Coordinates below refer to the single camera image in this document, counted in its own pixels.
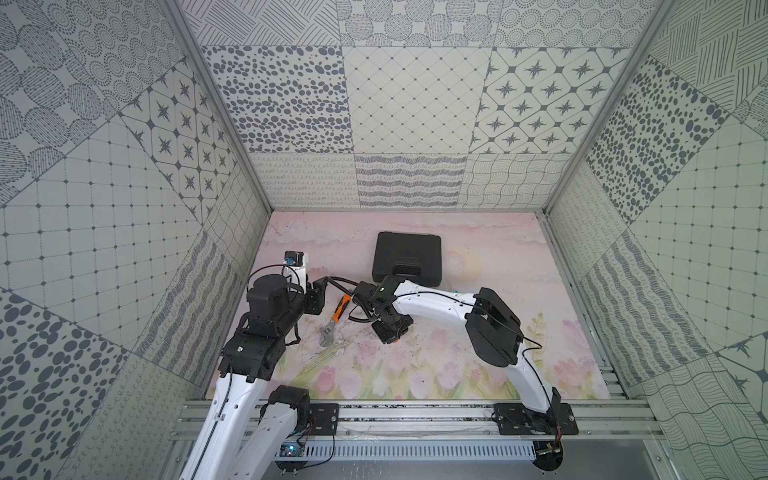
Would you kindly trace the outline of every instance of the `table surface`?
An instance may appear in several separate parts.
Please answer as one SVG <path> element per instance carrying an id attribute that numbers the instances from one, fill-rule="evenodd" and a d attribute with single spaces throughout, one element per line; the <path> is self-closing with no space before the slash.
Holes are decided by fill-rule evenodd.
<path id="1" fill-rule="evenodd" d="M 495 290 L 520 318 L 523 333 L 544 346 L 527 355 L 564 399 L 609 398 L 534 214 L 274 212 L 252 271 L 298 250 L 308 255 L 312 281 L 333 275 L 372 282 L 380 231 L 439 235 L 441 290 Z M 464 329 L 433 319 L 414 317 L 400 341 L 383 345 L 370 325 L 349 321 L 345 313 L 333 344 L 321 347 L 319 331 L 332 321 L 340 298 L 328 286 L 323 313 L 299 320 L 302 341 L 287 347 L 270 392 L 284 383 L 309 389 L 313 399 L 519 398 L 502 369 L 477 358 Z M 243 292 L 230 336 L 246 311 Z"/>

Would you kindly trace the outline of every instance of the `black mounting bracket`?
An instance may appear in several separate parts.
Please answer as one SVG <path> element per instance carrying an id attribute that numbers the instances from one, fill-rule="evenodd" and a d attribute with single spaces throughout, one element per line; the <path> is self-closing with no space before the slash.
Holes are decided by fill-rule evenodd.
<path id="1" fill-rule="evenodd" d="M 498 425 L 499 435 L 557 435 L 549 414 L 533 412 L 521 403 L 495 403 L 491 419 Z M 561 435 L 578 435 L 573 409 L 561 403 L 558 420 Z"/>

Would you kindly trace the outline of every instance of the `patterned tile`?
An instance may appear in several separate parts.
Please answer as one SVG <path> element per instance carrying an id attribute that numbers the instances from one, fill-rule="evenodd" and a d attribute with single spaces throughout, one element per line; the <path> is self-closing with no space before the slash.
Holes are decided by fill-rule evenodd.
<path id="1" fill-rule="evenodd" d="M 229 179 L 235 153 L 208 93 L 182 59 L 118 112 L 168 183 L 203 223 Z"/>
<path id="2" fill-rule="evenodd" d="M 505 0 L 496 45 L 624 47 L 634 45 L 657 0 Z"/>
<path id="3" fill-rule="evenodd" d="M 129 354 L 56 478 L 153 478 L 181 406 L 199 390 Z"/>
<path id="4" fill-rule="evenodd" d="M 768 332 L 717 352 L 720 361 L 757 416 L 768 423 Z"/>
<path id="5" fill-rule="evenodd" d="M 342 45 L 489 47 L 504 0 L 337 0 Z"/>
<path id="6" fill-rule="evenodd" d="M 250 153 L 349 153 L 342 52 L 334 47 L 205 47 Z"/>
<path id="7" fill-rule="evenodd" d="M 467 153 L 486 49 L 345 48 L 344 65 L 355 153 Z"/>
<path id="8" fill-rule="evenodd" d="M 242 285 L 203 230 L 133 352 L 202 385 L 210 365 L 217 361 Z"/>
<path id="9" fill-rule="evenodd" d="M 766 144 L 729 118 L 631 227 L 715 349 L 768 331 Z"/>
<path id="10" fill-rule="evenodd" d="M 49 24 L 38 25 L 37 14 L 26 4 L 0 12 L 0 204 L 114 114 L 61 37 Z"/>
<path id="11" fill-rule="evenodd" d="M 3 469 L 18 474 L 10 478 L 54 478 L 101 408 L 128 351 L 0 291 Z"/>
<path id="12" fill-rule="evenodd" d="M 127 348 L 201 229 L 117 117 L 0 217 L 0 283 Z"/>
<path id="13" fill-rule="evenodd" d="M 250 176 L 239 162 L 230 181 L 208 215 L 203 228 L 214 238 L 235 273 L 244 282 L 270 219 Z"/>
<path id="14" fill-rule="evenodd" d="M 338 45 L 333 0 L 181 0 L 199 45 Z"/>
<path id="15" fill-rule="evenodd" d="M 768 77 L 763 78 L 752 93 L 739 103 L 733 116 L 768 137 Z"/>
<path id="16" fill-rule="evenodd" d="M 52 26 L 117 110 L 182 57 L 155 0 L 47 0 L 44 8 Z M 42 11 L 39 14 L 46 18 Z"/>
<path id="17" fill-rule="evenodd" d="M 628 53 L 626 48 L 494 48 L 471 151 L 574 153 Z"/>
<path id="18" fill-rule="evenodd" d="M 355 155 L 361 207 L 455 207 L 466 156 Z"/>
<path id="19" fill-rule="evenodd" d="M 352 154 L 251 154 L 250 163 L 275 208 L 357 208 Z"/>
<path id="20" fill-rule="evenodd" d="M 768 74 L 768 10 L 761 0 L 681 0 L 651 55 L 732 111 Z"/>
<path id="21" fill-rule="evenodd" d="M 715 355 L 633 390 L 647 399 L 686 478 L 765 478 L 768 429 Z"/>
<path id="22" fill-rule="evenodd" d="M 712 352 L 629 230 L 580 284 L 630 385 Z"/>
<path id="23" fill-rule="evenodd" d="M 584 162 L 576 167 L 549 218 L 577 281 L 627 229 Z"/>
<path id="24" fill-rule="evenodd" d="M 469 155 L 458 208 L 541 208 L 571 155 Z"/>
<path id="25" fill-rule="evenodd" d="M 649 57 L 586 160 L 611 203 L 631 223 L 726 116 L 709 98 Z"/>

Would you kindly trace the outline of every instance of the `wire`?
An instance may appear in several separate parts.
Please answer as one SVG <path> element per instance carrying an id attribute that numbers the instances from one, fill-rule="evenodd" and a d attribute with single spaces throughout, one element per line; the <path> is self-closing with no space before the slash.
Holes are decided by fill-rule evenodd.
<path id="1" fill-rule="evenodd" d="M 336 454 L 336 436 L 334 435 L 333 436 L 333 450 L 331 450 L 331 456 L 330 457 L 326 458 L 325 460 L 323 460 L 320 463 L 313 463 L 312 465 L 304 465 L 303 467 L 299 467 L 296 470 L 294 470 L 294 472 L 298 472 L 299 470 L 304 470 L 305 468 L 316 467 L 318 465 L 322 465 L 323 463 L 328 463 L 328 462 L 331 461 L 331 459 L 333 458 L 333 456 L 335 454 Z"/>
<path id="2" fill-rule="evenodd" d="M 536 379 L 538 380 L 538 384 L 541 385 L 541 389 L 544 390 L 544 397 L 547 399 L 547 403 L 549 403 L 549 409 L 552 412 L 552 417 L 555 420 L 554 423 L 555 423 L 555 425 L 557 426 L 557 429 L 558 429 L 558 434 L 555 436 L 555 444 L 559 444 L 560 443 L 560 438 L 562 437 L 562 434 L 561 434 L 561 430 L 560 430 L 560 425 L 557 422 L 557 413 L 552 408 L 552 400 L 549 398 L 549 392 L 547 392 L 547 388 L 544 386 L 544 382 L 541 381 L 541 377 L 538 375 L 537 369 L 534 368 L 534 366 L 531 364 L 531 362 L 528 361 L 528 357 L 525 356 L 525 353 L 527 351 L 529 351 L 529 350 L 540 350 L 540 349 L 543 349 L 544 347 L 539 342 L 537 342 L 537 341 L 535 341 L 533 339 L 529 339 L 525 335 L 522 335 L 522 333 L 515 332 L 513 329 L 509 328 L 505 323 L 503 323 L 501 320 L 497 319 L 489 311 L 487 311 L 486 309 L 480 307 L 479 305 L 472 305 L 471 303 L 462 302 L 461 300 L 457 300 L 455 297 L 450 296 L 450 295 L 445 295 L 444 293 L 431 292 L 431 291 L 428 291 L 428 290 L 427 291 L 423 291 L 423 292 L 403 293 L 401 295 L 396 296 L 394 299 L 389 300 L 388 302 L 384 302 L 384 304 L 379 306 L 379 308 L 382 309 L 382 308 L 386 308 L 389 305 L 392 305 L 395 302 L 395 300 L 397 300 L 398 298 L 400 298 L 402 296 L 420 295 L 422 293 L 431 293 L 433 295 L 444 296 L 445 298 L 453 300 L 453 301 L 455 301 L 457 303 L 461 303 L 462 305 L 471 306 L 473 308 L 476 308 L 476 309 L 480 310 L 482 313 L 484 313 L 485 315 L 487 315 L 489 319 L 494 320 L 496 323 L 498 323 L 499 325 L 503 326 L 504 328 L 506 328 L 510 332 L 514 333 L 515 335 L 521 335 L 523 340 L 527 340 L 530 343 L 533 343 L 534 345 L 536 345 L 535 347 L 532 346 L 532 347 L 528 347 L 527 349 L 523 350 L 520 355 L 523 357 L 523 359 L 528 364 L 528 366 L 531 367 L 531 370 L 533 370 L 533 373 L 536 375 Z"/>
<path id="3" fill-rule="evenodd" d="M 295 276 L 296 276 L 296 284 L 297 284 L 297 285 L 301 285 L 301 280 L 299 280 L 299 274 L 298 274 L 298 273 L 296 273 L 296 270 L 295 270 L 295 269 L 294 269 L 292 266 L 290 266 L 290 265 L 286 265 L 286 264 L 284 264 L 284 263 L 275 263 L 274 265 L 266 265 L 266 266 L 262 266 L 262 267 L 261 267 L 261 268 L 259 268 L 258 270 L 255 270 L 255 271 L 251 272 L 251 274 L 248 276 L 248 280 L 250 280 L 250 278 L 251 278 L 252 276 L 256 275 L 256 274 L 257 274 L 257 273 L 259 273 L 261 270 L 265 270 L 265 269 L 267 269 L 267 268 L 271 268 L 271 267 L 273 267 L 273 266 L 281 266 L 281 267 L 283 268 L 283 270 L 281 270 L 281 272 L 283 272 L 283 271 L 284 271 L 286 268 L 290 269 L 290 271 L 292 271 L 292 272 L 293 272 L 293 275 L 295 275 Z"/>

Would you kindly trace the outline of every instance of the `star pattern panel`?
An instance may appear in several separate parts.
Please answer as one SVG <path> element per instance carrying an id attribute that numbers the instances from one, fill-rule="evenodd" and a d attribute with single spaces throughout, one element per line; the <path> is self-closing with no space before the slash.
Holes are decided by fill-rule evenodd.
<path id="1" fill-rule="evenodd" d="M 494 48 L 470 151 L 573 154 L 626 48 Z"/>
<path id="2" fill-rule="evenodd" d="M 161 75 L 119 115 L 203 223 L 227 184 L 235 154 L 186 60 Z"/>

